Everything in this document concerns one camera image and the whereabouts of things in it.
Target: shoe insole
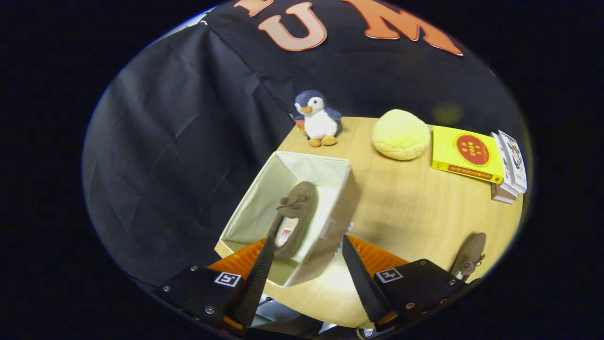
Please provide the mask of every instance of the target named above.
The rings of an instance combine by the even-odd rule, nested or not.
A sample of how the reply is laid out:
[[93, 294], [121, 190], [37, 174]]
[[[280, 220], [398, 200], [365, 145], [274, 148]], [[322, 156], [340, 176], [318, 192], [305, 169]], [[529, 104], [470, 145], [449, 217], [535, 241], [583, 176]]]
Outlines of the shoe insole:
[[299, 218], [287, 218], [283, 217], [281, 224], [277, 228], [277, 234], [275, 235], [275, 246], [280, 247], [288, 241], [288, 238], [294, 232], [294, 229], [298, 225]]

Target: black cloth backdrop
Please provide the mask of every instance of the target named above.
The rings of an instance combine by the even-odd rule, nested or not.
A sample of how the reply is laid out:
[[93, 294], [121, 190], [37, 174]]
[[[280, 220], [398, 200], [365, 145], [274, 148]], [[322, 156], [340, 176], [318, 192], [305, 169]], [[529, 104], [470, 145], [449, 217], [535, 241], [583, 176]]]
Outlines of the black cloth backdrop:
[[211, 11], [207, 25], [144, 49], [92, 116], [82, 161], [86, 203], [104, 246], [132, 277], [155, 286], [188, 264], [219, 259], [214, 245], [294, 126], [290, 114], [303, 90], [323, 92], [344, 116], [400, 108], [437, 125], [444, 124], [434, 108], [454, 103], [463, 114], [452, 127], [487, 135], [501, 129], [526, 153], [514, 100], [455, 37], [462, 57], [422, 38], [371, 39], [354, 6], [325, 0], [311, 9], [326, 41], [291, 52], [257, 26], [281, 15], [293, 36], [305, 36], [304, 25], [284, 13], [298, 0], [274, 2], [252, 18], [235, 3]]

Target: stack of books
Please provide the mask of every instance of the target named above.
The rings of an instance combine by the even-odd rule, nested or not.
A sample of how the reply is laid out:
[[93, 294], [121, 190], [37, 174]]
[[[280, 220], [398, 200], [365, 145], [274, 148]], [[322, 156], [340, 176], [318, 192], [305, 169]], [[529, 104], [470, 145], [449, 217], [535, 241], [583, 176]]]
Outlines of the stack of books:
[[492, 132], [503, 164], [503, 181], [491, 184], [491, 199], [512, 204], [527, 190], [527, 175], [518, 142], [501, 130]]
[[501, 130], [491, 136], [432, 127], [432, 167], [488, 181], [491, 199], [512, 204], [527, 190], [527, 176], [518, 142]]

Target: red circle label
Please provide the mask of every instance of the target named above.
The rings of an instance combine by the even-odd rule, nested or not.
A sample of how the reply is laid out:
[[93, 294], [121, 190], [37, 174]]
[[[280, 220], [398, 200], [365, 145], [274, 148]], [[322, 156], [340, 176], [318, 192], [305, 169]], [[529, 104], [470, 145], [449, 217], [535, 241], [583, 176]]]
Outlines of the red circle label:
[[457, 151], [470, 164], [484, 166], [489, 163], [489, 149], [478, 137], [463, 134], [457, 137]]

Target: black background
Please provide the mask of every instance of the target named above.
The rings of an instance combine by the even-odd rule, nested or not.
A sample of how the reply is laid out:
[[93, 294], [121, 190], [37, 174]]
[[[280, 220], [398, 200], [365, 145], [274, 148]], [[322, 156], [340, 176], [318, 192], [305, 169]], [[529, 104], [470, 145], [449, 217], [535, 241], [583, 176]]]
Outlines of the black background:
[[[601, 178], [602, 143], [589, 139], [589, 128], [602, 124], [601, 105], [590, 104], [602, 72], [593, 51], [602, 5], [396, 3], [492, 66], [526, 114], [538, 162], [533, 209], [508, 256], [482, 285], [406, 338], [601, 335], [602, 285], [590, 253], [601, 233], [588, 211]], [[9, 338], [204, 337], [109, 258], [86, 212], [80, 158], [89, 118], [112, 78], [156, 38], [214, 4], [2, 4], [10, 90], [4, 145], [16, 160], [7, 163], [15, 203], [4, 275]]]

